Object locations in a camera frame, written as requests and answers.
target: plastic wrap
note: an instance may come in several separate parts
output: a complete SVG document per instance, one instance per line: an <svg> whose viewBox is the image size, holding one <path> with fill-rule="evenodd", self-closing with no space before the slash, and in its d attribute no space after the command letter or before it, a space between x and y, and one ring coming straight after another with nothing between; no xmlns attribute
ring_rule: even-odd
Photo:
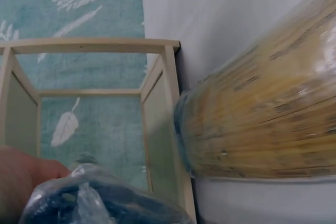
<svg viewBox="0 0 336 224"><path fill-rule="evenodd" d="M336 174L336 0L304 0L175 108L195 176Z"/></svg>
<svg viewBox="0 0 336 224"><path fill-rule="evenodd" d="M112 176L83 164L71 175L38 186L20 224L192 224L188 215Z"/></svg>

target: blue plastic bag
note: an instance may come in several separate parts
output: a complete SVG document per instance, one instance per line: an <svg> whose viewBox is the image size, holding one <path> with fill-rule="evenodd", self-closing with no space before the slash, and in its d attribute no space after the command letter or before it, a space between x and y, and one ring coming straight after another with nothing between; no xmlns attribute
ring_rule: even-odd
<svg viewBox="0 0 336 224"><path fill-rule="evenodd" d="M68 177L34 190L20 224L192 224L179 207L115 178L106 169L83 164Z"/></svg>

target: wooden frame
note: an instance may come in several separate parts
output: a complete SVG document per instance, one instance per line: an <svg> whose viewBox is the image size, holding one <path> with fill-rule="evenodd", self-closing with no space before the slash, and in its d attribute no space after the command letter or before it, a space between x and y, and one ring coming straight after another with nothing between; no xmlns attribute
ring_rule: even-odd
<svg viewBox="0 0 336 224"><path fill-rule="evenodd" d="M144 103L151 95L151 91L159 78L163 78L166 108L168 112L170 139L173 150L175 177L178 191L178 202L195 220L194 199L189 174L185 171L177 150L173 133L173 108L179 98L174 53L180 48L180 42L174 40L157 39L111 39L111 38L51 38L29 39L0 43L0 54L4 60L0 68L0 143L5 144L6 105L9 88L9 79L13 73L23 89L37 104L37 132L40 132L40 110L42 97L71 97L71 96L113 96L134 95L139 96L143 120L144 149L146 155L147 175L149 189L155 192L151 181L151 157L148 153L147 127L144 119L146 113ZM141 52L154 53L159 56L145 76L138 89L56 89L36 90L30 84L27 76L18 63L17 54L38 54L43 52ZM39 134L36 140L36 153L39 155Z"/></svg>

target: white object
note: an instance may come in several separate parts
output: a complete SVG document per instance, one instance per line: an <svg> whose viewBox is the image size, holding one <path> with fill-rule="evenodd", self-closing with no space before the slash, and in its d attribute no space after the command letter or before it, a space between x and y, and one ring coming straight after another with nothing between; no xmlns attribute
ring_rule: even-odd
<svg viewBox="0 0 336 224"><path fill-rule="evenodd" d="M52 135L51 146L56 147L58 145L63 144L66 140L68 140L78 128L78 120L73 113L75 108L78 106L80 98L78 97L75 105L72 107L71 111L65 112L56 126L54 134Z"/></svg>

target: teal rug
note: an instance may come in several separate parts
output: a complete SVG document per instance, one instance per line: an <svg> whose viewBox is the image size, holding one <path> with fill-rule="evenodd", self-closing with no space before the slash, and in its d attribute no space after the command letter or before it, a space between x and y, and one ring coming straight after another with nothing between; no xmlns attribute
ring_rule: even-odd
<svg viewBox="0 0 336 224"><path fill-rule="evenodd" d="M0 0L0 40L144 37L142 0ZM19 56L38 88L137 88L143 54ZM131 184L147 188L138 98L43 99L41 156L66 166L93 155Z"/></svg>

